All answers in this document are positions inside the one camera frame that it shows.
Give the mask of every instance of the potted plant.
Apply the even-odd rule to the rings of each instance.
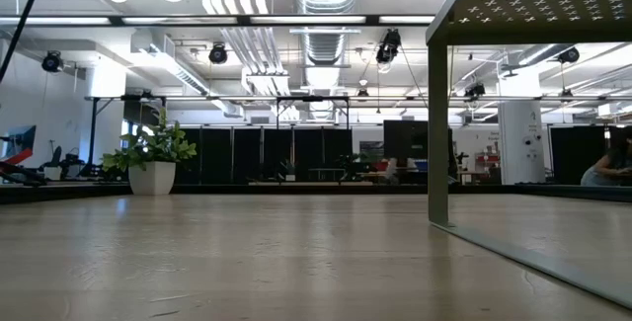
[[[285,159],[285,163],[280,163],[281,167],[285,168],[285,181],[286,182],[296,182],[296,167],[289,161],[289,159]]]
[[[115,154],[104,154],[103,169],[128,169],[129,184],[136,195],[167,195],[171,192],[176,177],[176,163],[195,156],[196,144],[185,140],[180,123],[167,126],[167,112],[160,111],[157,126],[148,126],[153,135],[145,132],[142,126],[136,134],[120,137],[127,142],[126,148],[116,150]]]

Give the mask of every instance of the white column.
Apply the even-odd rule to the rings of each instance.
[[[499,81],[502,96],[541,95],[539,73],[533,68]],[[543,183],[544,148],[540,102],[504,102],[499,105],[503,184]]]
[[[118,97],[125,93],[126,69],[104,58],[95,68],[86,70],[86,82],[88,83],[88,96],[92,97]],[[108,101],[101,100],[99,107]],[[104,153],[113,153],[120,148],[120,129],[122,125],[124,103],[111,102],[97,115],[95,133],[94,164],[101,164]],[[81,126],[80,157],[87,161],[90,146],[90,130],[92,118],[92,102],[86,101],[83,108]]]

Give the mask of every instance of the white planter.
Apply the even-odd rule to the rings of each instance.
[[[129,168],[129,184],[135,195],[168,195],[176,178],[176,163],[151,162],[147,170],[140,167]]]

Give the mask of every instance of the black curtain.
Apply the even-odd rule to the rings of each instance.
[[[309,170],[324,164],[322,132],[320,129],[295,129],[294,144],[296,179],[309,181]]]
[[[230,129],[203,129],[201,145],[201,182],[230,184]]]
[[[259,180],[260,140],[260,129],[235,129],[233,183],[248,184],[253,180]]]
[[[264,177],[276,180],[280,162],[289,160],[292,131],[289,129],[266,129],[264,132]]]
[[[551,128],[555,182],[578,185],[584,173],[606,151],[602,126]]]
[[[338,168],[340,156],[350,155],[354,151],[352,132],[346,129],[325,129],[323,135],[325,138],[325,166]]]
[[[197,156],[187,161],[181,162],[176,166],[176,182],[175,184],[188,184],[197,185],[201,183],[201,176],[199,174],[199,167],[201,167],[201,156],[203,149],[201,145],[201,129],[199,128],[186,128],[182,129],[185,132],[185,139],[191,143],[196,144]]]

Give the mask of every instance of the green leaves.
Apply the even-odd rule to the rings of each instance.
[[[180,123],[167,126],[167,112],[160,110],[159,124],[148,126],[153,135],[145,132],[142,126],[134,134],[124,134],[121,140],[127,142],[127,148],[116,150],[115,154],[104,154],[103,169],[113,168],[125,171],[128,167],[146,169],[147,162],[181,162],[196,156],[196,144],[185,140],[185,132],[180,130]]]

